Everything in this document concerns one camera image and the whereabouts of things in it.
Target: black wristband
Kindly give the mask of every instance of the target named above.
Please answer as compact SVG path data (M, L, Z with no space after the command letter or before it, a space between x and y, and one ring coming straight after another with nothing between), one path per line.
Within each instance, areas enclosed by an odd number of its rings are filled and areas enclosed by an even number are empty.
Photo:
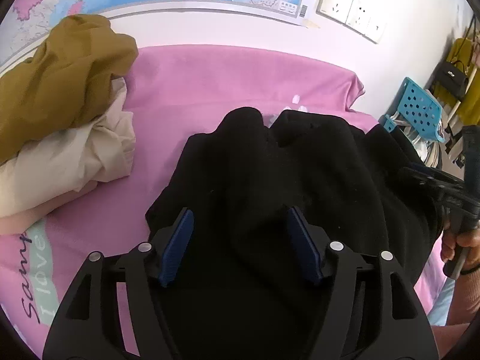
M476 267L467 269L466 271L461 271L460 274L461 275L469 275L469 274L472 274L472 273L478 271L479 269L480 269L480 264L478 264Z

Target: silver screw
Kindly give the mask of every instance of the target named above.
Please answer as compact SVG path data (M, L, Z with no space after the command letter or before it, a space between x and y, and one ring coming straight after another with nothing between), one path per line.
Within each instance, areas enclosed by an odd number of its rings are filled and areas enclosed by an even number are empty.
M152 250L152 244L150 242L142 242L138 245L138 250L141 252L146 252Z
M384 260L387 260L387 261L393 260L393 254L387 250L384 250L380 255Z
M91 253L88 255L88 259L89 259L90 261L92 261L93 263L94 263L95 261L98 261L101 257L102 257L102 255L100 254L99 251L93 251L93 252L91 252Z
M333 241L330 243L330 247L335 251L341 251L343 249L343 244L338 241Z

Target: barcode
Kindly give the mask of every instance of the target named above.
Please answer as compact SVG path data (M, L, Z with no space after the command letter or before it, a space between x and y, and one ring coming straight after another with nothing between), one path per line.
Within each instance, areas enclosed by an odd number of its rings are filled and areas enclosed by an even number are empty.
M306 5L301 6L300 17L305 17L305 14L307 12L307 8L308 7Z

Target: person's hand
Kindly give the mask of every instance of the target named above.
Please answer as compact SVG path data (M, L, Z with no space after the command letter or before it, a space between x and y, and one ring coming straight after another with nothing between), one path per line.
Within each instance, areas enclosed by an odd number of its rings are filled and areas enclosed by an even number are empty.
M455 256L455 245L458 244L463 247L471 247L469 256L465 261L463 270L475 268L480 265L480 222L477 223L477 227L468 232L459 235L455 235L450 231L450 222L447 221L445 229L443 230L442 238L442 253L441 258L445 263L447 260L453 260Z

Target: light blue fabric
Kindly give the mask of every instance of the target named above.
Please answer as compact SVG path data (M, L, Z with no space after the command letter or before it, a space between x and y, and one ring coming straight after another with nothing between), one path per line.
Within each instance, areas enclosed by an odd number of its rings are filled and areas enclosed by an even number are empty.
M448 310L452 303L455 280L447 278L433 308L428 313L428 320L432 326L445 326L447 323Z

